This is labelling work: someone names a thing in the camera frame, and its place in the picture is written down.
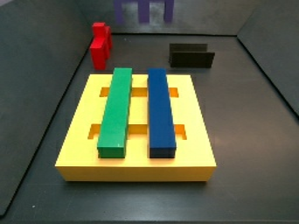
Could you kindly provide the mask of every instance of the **yellow block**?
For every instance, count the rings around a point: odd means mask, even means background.
[[[206,181],[216,162],[189,75],[166,75],[176,135],[174,158],[148,157],[146,75],[136,74],[125,158],[98,158],[97,138],[110,80],[110,74],[88,77],[54,165],[62,178],[66,181]]]

